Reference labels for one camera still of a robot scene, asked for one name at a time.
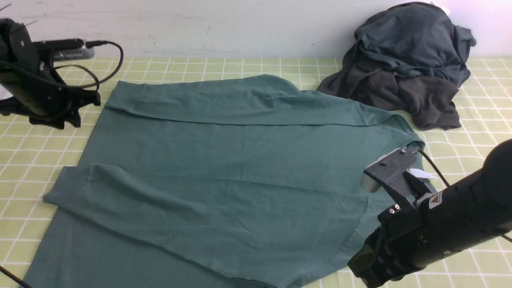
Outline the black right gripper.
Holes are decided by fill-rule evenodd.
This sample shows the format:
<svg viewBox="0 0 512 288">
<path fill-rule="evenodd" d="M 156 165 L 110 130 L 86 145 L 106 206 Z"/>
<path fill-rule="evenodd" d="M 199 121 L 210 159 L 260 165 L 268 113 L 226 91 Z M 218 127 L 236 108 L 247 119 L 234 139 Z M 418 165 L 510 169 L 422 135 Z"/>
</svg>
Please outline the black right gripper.
<svg viewBox="0 0 512 288">
<path fill-rule="evenodd" d="M 368 288 L 424 270 L 440 260 L 440 242 L 422 208 L 388 208 L 378 215 L 379 227 L 350 259 L 348 267 Z"/>
</svg>

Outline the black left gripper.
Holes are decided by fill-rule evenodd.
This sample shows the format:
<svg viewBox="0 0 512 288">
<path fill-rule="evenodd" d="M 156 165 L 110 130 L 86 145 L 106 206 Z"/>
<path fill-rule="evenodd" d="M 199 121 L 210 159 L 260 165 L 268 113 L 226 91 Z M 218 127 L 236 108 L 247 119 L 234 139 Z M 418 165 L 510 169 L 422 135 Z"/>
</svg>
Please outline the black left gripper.
<svg viewBox="0 0 512 288">
<path fill-rule="evenodd" d="M 58 84 L 64 84 L 64 81 L 55 70 L 24 74 L 13 69 L 2 69 L 1 86 L 12 97 L 1 101 L 1 114 L 27 116 L 32 125 L 64 129 L 65 124 L 70 123 L 80 128 L 82 119 L 79 109 L 90 104 L 100 106 L 100 93 L 57 87 Z"/>
</svg>

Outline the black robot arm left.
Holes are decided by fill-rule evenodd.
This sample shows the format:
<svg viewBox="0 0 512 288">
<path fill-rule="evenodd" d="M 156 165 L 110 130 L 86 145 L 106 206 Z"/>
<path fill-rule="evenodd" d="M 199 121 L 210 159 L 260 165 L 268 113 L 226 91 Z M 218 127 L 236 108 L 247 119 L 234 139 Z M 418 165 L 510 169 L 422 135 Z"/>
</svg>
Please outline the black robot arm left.
<svg viewBox="0 0 512 288">
<path fill-rule="evenodd" d="M 1 114 L 28 117 L 33 125 L 63 129 L 65 123 L 79 128 L 83 106 L 100 106 L 100 93 L 73 88 L 58 74 L 55 62 L 87 60 L 93 48 L 84 40 L 64 39 L 34 42 L 24 24 L 1 19 L 1 86 L 12 97 L 1 101 Z"/>
</svg>

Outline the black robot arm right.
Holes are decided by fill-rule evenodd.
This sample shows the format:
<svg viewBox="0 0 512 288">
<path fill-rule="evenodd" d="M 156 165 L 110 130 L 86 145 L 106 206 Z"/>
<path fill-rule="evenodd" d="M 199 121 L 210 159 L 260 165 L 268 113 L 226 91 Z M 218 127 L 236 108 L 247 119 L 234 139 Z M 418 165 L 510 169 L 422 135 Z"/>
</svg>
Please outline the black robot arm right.
<svg viewBox="0 0 512 288">
<path fill-rule="evenodd" d="M 362 187 L 383 188 L 394 203 L 348 267 L 368 288 L 399 281 L 511 231 L 512 143 L 498 144 L 481 169 L 432 193 L 412 164 L 424 151 L 397 149 L 369 165 Z"/>
</svg>

